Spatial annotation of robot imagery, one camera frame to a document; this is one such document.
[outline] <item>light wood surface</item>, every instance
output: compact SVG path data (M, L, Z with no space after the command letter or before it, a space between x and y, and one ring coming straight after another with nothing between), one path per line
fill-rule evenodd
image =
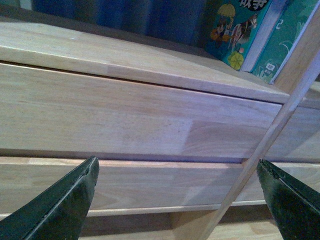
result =
M301 107L320 109L320 81L315 81L299 104Z
M319 15L320 15L320 9L317 11L316 15L312 18L310 23L310 28L314 24L319 23ZM308 34L303 35L301 40L298 43L299 45L305 44L305 39L307 39L309 42L311 39L309 38L310 35ZM301 49L297 47L295 49L295 52L299 52ZM301 77L299 78L298 83L296 84L295 89L293 90L292 94L290 95L288 101L282 106L280 111L278 112L277 116L274 118L274 121L272 122L271 126L263 136L261 142L258 144L257 148L253 152L252 156L244 163L243 170L241 174L239 175L238 179L235 181L235 183L232 185L230 191L227 193L225 198L223 199L221 206L219 209L217 209L214 214L212 215L212 219L207 222L206 227L204 230L201 230L199 232L199 237L196 240L206 240L208 239L209 235L212 233L212 231L215 229L215 227L218 225L221 218L224 216L228 208L231 206L231 204L236 200L238 195L241 193L242 189L247 184L248 180L250 179L251 175L255 172L259 159L262 159L267 154L268 150L274 143L274 141L277 139L291 116L294 114L296 108L298 107L299 103L315 81L315 79L320 74L320 51L316 52L316 55L312 55L311 61L304 62L306 65L305 71L301 74ZM286 63L285 69L294 69L293 72L291 72L291 75L299 75L300 70L298 68L294 68L296 66L296 58L293 56L289 59L289 61Z
M172 50L172 51L167 51L167 53L169 55L172 55L172 57L176 56L181 59L186 59L187 61L189 61L191 63L195 63L197 65L204 66L206 68L212 68L212 67L214 67L214 65L218 65L220 70L226 68L228 71L226 73L231 74L234 77L246 79L247 81L252 82L252 84L253 84L252 86L254 86L254 84L256 84L257 90L259 88L265 89L265 87L267 86L266 84L261 82L259 79L253 77L251 74L247 74L245 72L232 71L232 70L230 71L228 69L228 66L226 66L224 63L218 62L218 61L213 61L212 60L213 56L208 54L202 48L188 46L185 44L171 42L171 41L167 41L167 40L163 40L163 39L159 39L159 38L139 35L136 33L113 29L113 28L109 28L109 27L105 27L105 26L92 25L92 24L88 24L86 22L80 22L80 21L73 20L73 19L53 16L53 15L44 14L41 12L30 11L30 10L16 8L13 6L8 6L8 5L1 5L0 4L0 8L1 8L0 16L6 17L6 18L12 18L12 19L15 19L16 21L20 20L20 21L27 22L27 23L45 24L45 25L61 27L61 28L69 29L69 30L84 32L84 33L88 33L88 34L94 34L94 35L99 35L99 36L103 36L103 37L109 37L109 38L113 38L113 39L129 41L129 42L133 42L133 43L137 43L137 44L147 45L147 46L151 46L151 47L157 47L156 48L157 50L159 50L158 48L162 48L162 51L164 51L164 52L166 52L164 49ZM274 86L267 86L267 88L270 88L271 90L279 91ZM205 88L205 86L200 86L200 88L197 88L197 89L202 90L202 91L209 91L209 88ZM313 107L313 108L318 108L318 109L320 108L320 90L318 89L318 87L316 87L315 89L316 89L316 91L310 90L310 93L307 95L307 98L305 98L301 102L300 105L302 107ZM261 95L261 96L247 95L245 92L234 93L234 94L235 94L235 96L261 99L261 100L267 100L267 101L272 101L272 102L277 102L277 103L284 103L286 101L286 99L289 97L288 95L285 95L281 91L278 92L278 94L280 94L282 96L278 96L278 97L270 96L270 97L272 97L272 99L266 98L266 96L264 96L264 95Z
M298 107L265 158L273 161L319 162L320 110Z
M81 240L175 240L173 232L179 223L201 222L204 211L194 212L193 219L172 214L142 214L115 217L87 218L81 233ZM208 240L282 240L268 208L233 208L228 211Z
M176 240L198 239L206 230L216 211L174 212L171 214L172 231Z
M7 64L0 77L0 153L10 155L229 162L252 154L281 107Z
M207 240L283 240L273 220L219 224Z
M0 217L28 203L82 162L0 157ZM90 217L214 210L242 170L235 163L100 160L99 164ZM276 165L320 192L320 164ZM264 196L254 174L233 205L261 203Z
M3 17L0 31L3 61L271 102L288 99L215 59Z

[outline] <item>book cover illustration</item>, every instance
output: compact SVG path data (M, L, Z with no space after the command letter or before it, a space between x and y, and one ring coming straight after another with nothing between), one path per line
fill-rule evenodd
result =
M318 0L290 0L251 71L273 84L279 68L297 41Z
M205 50L239 70L268 7L269 0L228 0L217 17Z

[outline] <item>book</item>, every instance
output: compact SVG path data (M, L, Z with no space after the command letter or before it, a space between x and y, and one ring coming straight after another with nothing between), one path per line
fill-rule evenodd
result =
M249 49L261 48L268 40L285 4L286 0L223 1L204 49L241 70Z
M320 0L290 0L250 72L273 84L319 5Z

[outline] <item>cartoon character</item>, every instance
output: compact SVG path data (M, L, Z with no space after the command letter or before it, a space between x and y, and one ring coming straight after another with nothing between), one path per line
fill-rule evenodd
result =
M229 47L232 46L232 51L234 51L237 44L240 44L238 48L240 49L241 44L248 42L251 30L257 27L257 14L252 15L247 21L238 23L233 28Z
M235 7L230 3L224 4L219 8L218 15L220 15L218 24L210 34L211 41L215 41L216 48L219 48L222 42L227 43L230 39L230 29L232 28L234 16L236 15Z

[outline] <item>wooden ladder rail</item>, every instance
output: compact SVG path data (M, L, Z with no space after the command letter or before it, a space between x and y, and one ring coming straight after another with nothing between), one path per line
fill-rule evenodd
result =
M320 7L315 11L303 36L277 78L279 83L277 87L289 93L290 97L281 107L252 156L243 163L241 174L223 199L220 208L214 211L197 212L197 214L192 212L177 214L177 217L172 220L176 240L208 239L255 172L259 159L266 155L312 83L319 76L320 33L317 30L319 23ZM294 89L284 85L284 82L288 82L288 78L290 78L291 85L295 86Z

